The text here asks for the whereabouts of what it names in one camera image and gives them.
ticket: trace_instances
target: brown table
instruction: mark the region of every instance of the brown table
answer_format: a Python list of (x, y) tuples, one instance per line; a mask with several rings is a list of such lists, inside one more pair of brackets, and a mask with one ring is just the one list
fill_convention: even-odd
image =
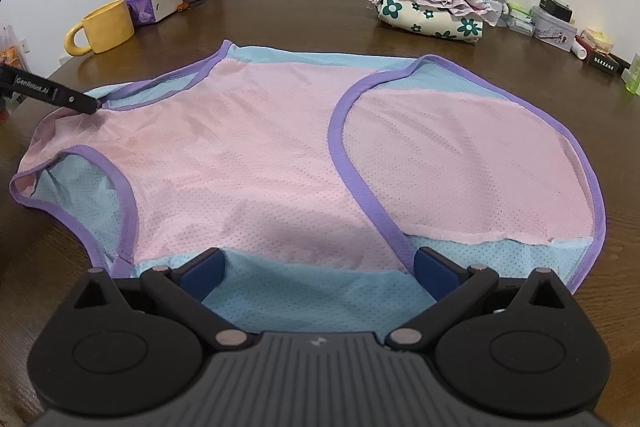
[[(152, 78), (207, 57), (229, 39), (299, 52), (438, 54), (542, 108), (584, 148), (607, 209), (604, 249), (577, 292), (612, 358), (598, 412), (613, 426), (640, 426), (640, 98), (619, 77), (573, 54), (506, 28), (485, 28), (474, 46), (395, 30), (376, 19), (366, 0), (205, 0), (110, 52), (70, 60), (51, 78), (82, 90)], [(69, 231), (22, 208), (6, 190), (36, 123), (50, 110), (29, 100), (0, 127), (0, 393), (25, 420), (40, 410), (25, 371), (28, 350), (88, 267)]]

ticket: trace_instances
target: tissue box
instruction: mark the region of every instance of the tissue box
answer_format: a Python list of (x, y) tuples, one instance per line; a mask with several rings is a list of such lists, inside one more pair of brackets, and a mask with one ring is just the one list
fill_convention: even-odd
[(182, 0), (125, 0), (135, 26), (154, 24), (171, 15)]

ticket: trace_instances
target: purple piping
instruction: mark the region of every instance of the purple piping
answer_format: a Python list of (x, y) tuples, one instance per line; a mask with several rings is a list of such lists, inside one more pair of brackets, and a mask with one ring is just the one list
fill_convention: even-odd
[(122, 219), (120, 220), (118, 254), (114, 260), (113, 266), (111, 267), (110, 274), (112, 277), (129, 277), (132, 268), (133, 246), (138, 232), (138, 208), (136, 207), (136, 200), (133, 196), (133, 190), (131, 190), (129, 182), (122, 172), (120, 172), (120, 170), (104, 155), (92, 147), (88, 147), (86, 145), (74, 145), (73, 147), (69, 147), (68, 149), (58, 152), (58, 154), (56, 154), (52, 159), (41, 163), (28, 171), (18, 172), (9, 183), (9, 191), (14, 197), (14, 200), (18, 203), (23, 204), (24, 206), (30, 206), (31, 208), (44, 210), (59, 220), (82, 242), (89, 254), (91, 263), (94, 266), (100, 266), (107, 269), (105, 261), (106, 256), (102, 247), (95, 240), (92, 233), (82, 223), (80, 223), (80, 221), (65, 212), (56, 204), (49, 203), (49, 201), (34, 200), (23, 196), (15, 187), (16, 180), (47, 168), (47, 166), (55, 163), (60, 157), (68, 154), (82, 156), (82, 158), (100, 168), (111, 180), (111, 183), (113, 183), (113, 187), (118, 195), (118, 203), (120, 205), (120, 215), (122, 216)]
[(575, 268), (574, 273), (566, 284), (567, 288), (569, 288), (569, 291), (571, 293), (574, 293), (578, 289), (578, 286), (582, 284), (584, 278), (587, 277), (589, 270), (591, 270), (591, 267), (593, 267), (594, 263), (596, 262), (596, 259), (600, 254), (600, 250), (602, 250), (602, 245), (604, 245), (604, 238), (607, 233), (606, 218), (604, 213), (604, 200), (602, 199), (600, 185), (598, 184), (596, 174), (593, 171), (593, 168), (591, 168), (587, 156), (578, 143), (578, 140), (575, 139), (574, 135), (571, 134), (571, 131), (569, 131), (567, 127), (562, 125), (558, 120), (548, 115), (543, 110), (537, 108), (535, 105), (530, 104), (526, 100), (522, 100), (514, 94), (511, 94), (510, 92), (488, 83), (485, 79), (471, 73), (471, 71), (465, 70), (465, 68), (460, 67), (455, 62), (451, 62), (446, 58), (438, 57), (437, 55), (427, 55), (427, 58), (429, 60), (432, 60), (439, 66), (445, 68), (446, 70), (458, 74), (459, 76), (466, 78), (467, 80), (473, 82), (474, 84), (477, 84), (478, 86), (485, 87), (486, 89), (503, 95), (508, 100), (511, 100), (511, 102), (520, 104), (522, 107), (530, 110), (533, 114), (542, 118), (542, 120), (548, 123), (567, 140), (569, 140), (569, 143), (578, 155), (582, 168), (584, 169), (584, 173), (587, 177), (587, 184), (589, 185), (589, 190), (591, 192), (591, 201), (593, 202), (594, 214), (593, 242), (588, 246), (587, 251), (582, 256), (580, 263), (578, 263), (578, 266)]
[(392, 250), (394, 250), (394, 252), (398, 256), (398, 259), (400, 259), (400, 261), (407, 267), (407, 269), (413, 272), (413, 247), (407, 241), (404, 233), (402, 233), (402, 231), (398, 228), (393, 219), (391, 219), (391, 217), (387, 214), (386, 210), (375, 197), (373, 192), (371, 192), (369, 185), (367, 185), (367, 183), (362, 179), (353, 163), (351, 163), (347, 151), (344, 148), (342, 135), (344, 133), (344, 123), (346, 121), (347, 115), (349, 114), (349, 111), (351, 110), (351, 107), (353, 107), (353, 104), (364, 92), (371, 89), (372, 87), (377, 86), (378, 84), (384, 84), (385, 82), (390, 82), (392, 80), (398, 80), (399, 78), (409, 76), (410, 74), (414, 73), (414, 71), (424, 60), (435, 62), (437, 65), (461, 76), (462, 78), (465, 78), (466, 80), (469, 80), (470, 82), (478, 86), (503, 95), (508, 100), (511, 100), (511, 102), (515, 102), (521, 105), (522, 107), (530, 110), (538, 117), (542, 118), (542, 120), (548, 123), (567, 140), (569, 140), (570, 144), (577, 153), (582, 168), (584, 169), (584, 172), (586, 174), (587, 183), (591, 191), (591, 200), (593, 201), (594, 212), (593, 242), (587, 248), (587, 251), (583, 255), (580, 263), (578, 263), (578, 266), (576, 267), (574, 273), (567, 283), (567, 288), (569, 288), (569, 290), (574, 293), (578, 289), (578, 286), (582, 283), (582, 281), (584, 281), (584, 278), (587, 276), (589, 270), (595, 263), (598, 254), (602, 249), (602, 245), (604, 244), (604, 238), (606, 235), (604, 201), (602, 199), (600, 186), (598, 185), (595, 173), (593, 172), (593, 169), (591, 168), (591, 165), (587, 160), (587, 156), (584, 154), (582, 147), (580, 147), (578, 140), (576, 140), (571, 132), (567, 129), (567, 127), (562, 125), (558, 120), (549, 116), (547, 113), (530, 104), (529, 102), (518, 98), (514, 94), (511, 94), (504, 89), (500, 89), (500, 87), (496, 87), (488, 83), (486, 80), (480, 78), (476, 74), (471, 73), (471, 71), (465, 70), (465, 68), (460, 67), (459, 65), (451, 62), (450, 60), (447, 60), (446, 58), (438, 57), (437, 55), (424, 55), (420, 58), (417, 58), (414, 62), (411, 63), (411, 65), (409, 65), (409, 67), (405, 68), (404, 70), (382, 71), (380, 73), (374, 73), (366, 76), (365, 78), (353, 84), (353, 86), (351, 86), (343, 94), (334, 108), (334, 113), (332, 114), (329, 123), (327, 140), (329, 152), (334, 161), (335, 168), (344, 181), (345, 186), (349, 189), (349, 191), (353, 195), (353, 198), (358, 202), (367, 217), (369, 217), (371, 222), (375, 225), (378, 231), (388, 242)]
[(225, 39), (225, 41), (222, 42), (220, 49), (216, 51), (213, 55), (211, 55), (209, 58), (204, 58), (204, 60), (200, 60), (195, 64), (192, 64), (191, 66), (186, 66), (184, 68), (181, 68), (180, 70), (163, 74), (153, 80), (142, 80), (140, 82), (134, 82), (133, 84), (129, 84), (127, 86), (121, 87), (120, 89), (117, 89), (107, 94), (101, 100), (102, 100), (102, 103), (104, 104), (105, 102), (109, 102), (111, 100), (119, 100), (121, 98), (127, 98), (129, 96), (132, 96), (133, 94), (136, 94), (137, 92), (140, 92), (143, 89), (148, 89), (150, 87), (157, 86), (161, 82), (166, 82), (168, 80), (172, 80), (180, 76), (186, 76), (187, 74), (197, 72), (196, 76), (194, 76), (191, 79), (189, 84), (187, 84), (182, 89), (174, 89), (172, 91), (168, 91), (164, 93), (162, 96), (159, 96), (158, 98), (154, 98), (153, 100), (147, 100), (146, 102), (135, 103), (132, 105), (124, 105), (122, 107), (108, 107), (108, 105), (105, 107), (103, 105), (102, 108), (107, 110), (112, 110), (112, 111), (128, 111), (131, 109), (137, 109), (139, 107), (145, 107), (145, 105), (151, 105), (152, 103), (160, 102), (161, 100), (165, 100), (166, 98), (169, 98), (178, 92), (191, 89), (191, 87), (195, 86), (197, 83), (200, 83), (205, 78), (207, 78), (207, 75), (210, 73), (213, 66), (215, 66), (217, 63), (220, 62), (220, 60), (226, 57), (226, 54), (228, 53), (231, 45), (232, 45), (232, 42), (227, 41)]
[[(231, 45), (231, 41), (225, 40), (222, 42), (220, 49), (209, 58), (204, 58), (204, 60), (197, 61), (190, 66), (186, 66), (184, 68), (180, 68), (179, 70), (163, 74), (153, 80), (142, 80), (140, 82), (128, 84), (127, 86), (121, 87), (120, 89), (107, 94), (101, 99), (102, 103), (131, 96), (137, 92), (140, 92), (140, 90), (142, 89), (153, 87), (160, 82), (165, 82), (167, 80), (185, 76), (191, 73), (197, 73), (196, 76), (194, 76), (194, 78), (191, 80), (191, 82), (181, 90), (190, 89), (197, 83), (201, 82), (204, 78), (206, 78), (211, 69), (217, 63), (219, 63), (220, 60), (226, 57), (226, 54), (228, 53)], [(152, 103), (159, 102), (160, 100), (169, 98), (177, 92), (179, 91), (173, 90), (165, 93), (159, 98), (149, 100), (148, 102), (112, 108), (111, 110), (122, 111), (131, 110), (137, 107), (143, 107), (145, 105), (150, 105)], [(117, 249), (118, 253), (116, 255), (116, 259), (114, 259), (113, 265), (111, 266), (110, 275), (114, 278), (130, 277), (133, 264), (133, 247), (136, 240), (136, 234), (138, 233), (138, 207), (136, 205), (136, 200), (133, 195), (131, 185), (127, 181), (124, 174), (122, 174), (122, 172), (100, 152), (86, 145), (75, 145), (58, 152), (52, 159), (41, 163), (40, 165), (29, 169), (28, 171), (18, 172), (9, 183), (9, 190), (12, 197), (14, 197), (15, 201), (23, 204), (24, 206), (39, 208), (40, 210), (44, 210), (48, 214), (51, 214), (51, 216), (55, 217), (69, 230), (71, 230), (71, 232), (73, 232), (76, 237), (82, 242), (93, 266), (100, 266), (104, 269), (108, 269), (106, 263), (106, 254), (104, 253), (104, 250), (102, 249), (101, 245), (98, 244), (98, 242), (95, 240), (93, 234), (82, 223), (80, 223), (80, 221), (78, 221), (74, 216), (71, 216), (71, 214), (65, 212), (62, 208), (53, 203), (42, 200), (34, 200), (32, 198), (21, 195), (15, 187), (16, 180), (47, 168), (47, 166), (56, 162), (61, 156), (67, 154), (82, 156), (82, 158), (100, 168), (111, 180), (111, 183), (113, 183), (113, 187), (115, 188), (116, 194), (118, 195), (118, 204), (120, 206), (120, 215), (122, 217), (120, 220), (120, 238), (118, 239)]]
[(378, 84), (384, 84), (385, 82), (391, 82), (392, 80), (409, 76), (417, 70), (422, 60), (428, 56), (429, 55), (425, 55), (425, 57), (417, 58), (411, 65), (404, 68), (404, 70), (380, 71), (379, 73), (370, 74), (357, 81), (347, 89), (340, 97), (340, 100), (338, 100), (334, 112), (331, 115), (327, 131), (329, 154), (344, 185), (349, 189), (353, 198), (378, 229), (382, 237), (385, 238), (385, 241), (398, 256), (398, 259), (411, 273), (414, 272), (414, 247), (411, 246), (404, 232), (398, 228), (396, 222), (386, 213), (384, 206), (382, 206), (378, 198), (371, 192), (369, 185), (362, 179), (358, 170), (353, 163), (351, 163), (349, 155), (344, 148), (342, 134), (344, 131), (344, 122), (347, 120), (347, 115), (351, 107), (353, 107), (353, 104), (364, 92)]

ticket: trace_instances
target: green flower print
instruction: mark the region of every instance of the green flower print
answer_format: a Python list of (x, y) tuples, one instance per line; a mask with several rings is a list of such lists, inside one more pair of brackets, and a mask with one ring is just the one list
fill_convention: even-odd
[(445, 31), (444, 33), (436, 32), (435, 36), (439, 39), (449, 39), (449, 40), (453, 40), (456, 38), (455, 35), (451, 35), (451, 32), (449, 30)]
[(479, 28), (478, 24), (473, 19), (465, 19), (464, 17), (462, 17), (462, 19), (460, 19), (460, 22), (462, 23), (462, 26), (458, 28), (458, 31), (461, 33), (464, 32), (465, 37), (468, 37), (471, 34), (478, 35), (478, 32), (482, 31), (482, 28)]
[(402, 5), (394, 0), (386, 0), (386, 6), (382, 9), (382, 15), (391, 15), (392, 19), (398, 18), (398, 12), (402, 9)]

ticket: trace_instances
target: pink mesh fabric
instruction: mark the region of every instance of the pink mesh fabric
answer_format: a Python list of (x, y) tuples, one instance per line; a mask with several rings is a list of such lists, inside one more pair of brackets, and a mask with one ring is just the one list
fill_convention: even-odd
[(398, 227), (466, 244), (544, 244), (593, 233), (584, 170), (566, 138), (508, 100), (377, 89), (344, 128), (350, 159)]
[[(372, 72), (225, 58), (196, 86), (152, 105), (56, 111), (20, 171), (76, 144), (105, 155), (135, 196), (134, 263), (217, 246), (289, 263), (406, 271), (342, 183), (326, 143), (338, 99)], [(17, 188), (29, 192), (32, 178)]]

